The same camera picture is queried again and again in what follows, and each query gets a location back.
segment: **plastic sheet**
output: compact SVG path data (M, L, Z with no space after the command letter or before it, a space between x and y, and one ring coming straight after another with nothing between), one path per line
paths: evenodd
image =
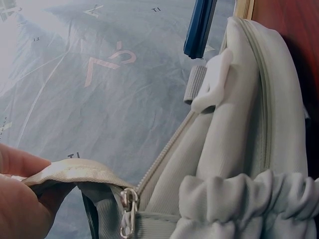
M195 0L31 0L0 24L0 142L106 164L137 185L190 110L193 65L218 54L234 0L219 0L203 59L183 45ZM49 239L91 238L73 190Z

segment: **zipper teeth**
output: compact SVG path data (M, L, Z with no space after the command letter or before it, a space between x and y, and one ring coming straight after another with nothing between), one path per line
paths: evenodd
M178 127L178 129L175 131L175 133L173 134L172 138L170 138L170 140L168 141L168 143L165 145L165 147L163 148L163 150L160 152L159 156L157 157L157 159L154 161L154 163L151 165L151 167L149 168L149 170L146 172L146 174L144 175L144 177L141 179L140 183L138 184L138 186L136 187L136 192L138 195L140 195L143 192L143 189L145 188L145 186L147 185L147 183L149 182L149 180L151 179L152 175L155 173L155 171L157 170L157 168L159 167L160 163L163 161L164 157L166 156L167 152L169 151L169 149L172 147L172 145L174 144L174 142L177 140L177 138L179 137L179 135L182 133L183 129L186 127L187 123L189 122L189 120L192 118L192 116L195 114L195 112L190 111L188 113L188 115L186 116L186 118L184 119L184 121L182 122L182 124Z
M263 94L263 118L264 118L264 135L266 140L264 141L264 147L265 147L265 152L264 152L264 165L263 169L268 169L270 167L270 153L271 153L271 134L272 134L272 129L271 129L271 105L270 102L271 100L269 99L270 97L270 86L267 84L269 81L267 80L267 71L265 67L265 59L263 58L261 54L261 49L259 45L256 43L256 37L251 34L252 31L252 26L251 23L240 19L240 24L243 27L250 45L252 46L256 61L259 65L260 69L260 75L261 75L261 84L262 84L262 94Z

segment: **wooden edge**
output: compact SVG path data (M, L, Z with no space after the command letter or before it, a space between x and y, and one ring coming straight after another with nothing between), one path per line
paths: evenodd
M255 0L236 0L234 16L251 20Z

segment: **gray strap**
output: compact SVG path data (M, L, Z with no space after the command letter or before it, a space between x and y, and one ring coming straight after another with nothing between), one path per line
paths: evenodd
M193 66L188 78L184 102L191 104L193 99L197 96L198 91L203 83L207 68L204 66Z
M116 201L117 193L114 194L110 186L102 183L78 183L79 189L90 203L86 212L92 239L122 239L120 225L123 208ZM179 216L174 215L138 211L132 239L168 239L179 219Z

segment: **wooden surface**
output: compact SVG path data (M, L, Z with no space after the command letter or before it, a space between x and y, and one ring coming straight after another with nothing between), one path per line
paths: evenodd
M252 19L278 31L293 57L312 118L306 138L308 171L319 178L319 0L255 0ZM319 217L316 225L319 232Z
M237 0L234 15L243 19L251 20L255 0Z

